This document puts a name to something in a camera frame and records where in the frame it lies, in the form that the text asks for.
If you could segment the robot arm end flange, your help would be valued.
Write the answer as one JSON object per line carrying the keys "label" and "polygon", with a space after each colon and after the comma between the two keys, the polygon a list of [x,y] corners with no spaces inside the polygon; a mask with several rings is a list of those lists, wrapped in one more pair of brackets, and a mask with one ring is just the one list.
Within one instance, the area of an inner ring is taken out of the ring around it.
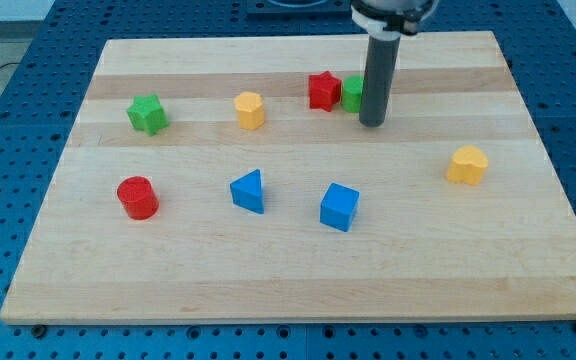
{"label": "robot arm end flange", "polygon": [[372,38],[398,40],[416,35],[438,7],[438,0],[352,0],[354,23]]}

